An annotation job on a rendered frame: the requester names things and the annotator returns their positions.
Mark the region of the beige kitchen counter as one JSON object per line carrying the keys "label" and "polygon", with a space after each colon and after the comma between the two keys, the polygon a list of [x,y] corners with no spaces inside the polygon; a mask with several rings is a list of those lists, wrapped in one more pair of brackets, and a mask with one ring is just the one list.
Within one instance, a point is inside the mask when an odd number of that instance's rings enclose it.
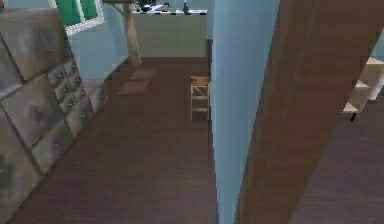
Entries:
{"label": "beige kitchen counter", "polygon": [[134,13],[141,57],[205,57],[206,10]]}

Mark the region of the brown wooden room door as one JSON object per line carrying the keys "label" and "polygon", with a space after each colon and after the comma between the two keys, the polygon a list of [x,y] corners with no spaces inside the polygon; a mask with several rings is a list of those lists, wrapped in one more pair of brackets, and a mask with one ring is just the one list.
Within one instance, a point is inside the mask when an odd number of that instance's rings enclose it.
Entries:
{"label": "brown wooden room door", "polygon": [[288,224],[384,29],[384,0],[281,0],[233,224]]}

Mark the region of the white framed window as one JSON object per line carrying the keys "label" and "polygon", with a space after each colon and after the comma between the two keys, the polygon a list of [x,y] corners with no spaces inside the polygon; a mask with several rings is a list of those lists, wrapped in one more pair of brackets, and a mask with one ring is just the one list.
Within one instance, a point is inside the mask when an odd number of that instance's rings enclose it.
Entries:
{"label": "white framed window", "polygon": [[105,22],[101,0],[48,0],[48,3],[59,10],[68,36]]}

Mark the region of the cream shelf unit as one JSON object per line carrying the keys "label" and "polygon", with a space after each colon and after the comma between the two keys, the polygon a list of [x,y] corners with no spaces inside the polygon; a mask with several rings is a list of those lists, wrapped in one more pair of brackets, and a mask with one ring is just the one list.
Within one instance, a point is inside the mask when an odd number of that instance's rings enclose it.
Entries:
{"label": "cream shelf unit", "polygon": [[344,114],[351,114],[350,121],[353,122],[358,113],[362,112],[373,88],[384,74],[384,61],[370,57],[360,77],[354,84],[350,98],[343,109]]}

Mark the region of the grey chest of drawers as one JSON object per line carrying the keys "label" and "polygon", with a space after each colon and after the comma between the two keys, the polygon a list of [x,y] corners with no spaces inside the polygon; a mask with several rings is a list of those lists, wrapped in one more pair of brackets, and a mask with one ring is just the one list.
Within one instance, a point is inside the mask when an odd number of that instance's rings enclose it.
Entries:
{"label": "grey chest of drawers", "polygon": [[81,77],[58,10],[0,10],[0,224],[107,100],[102,80]]}

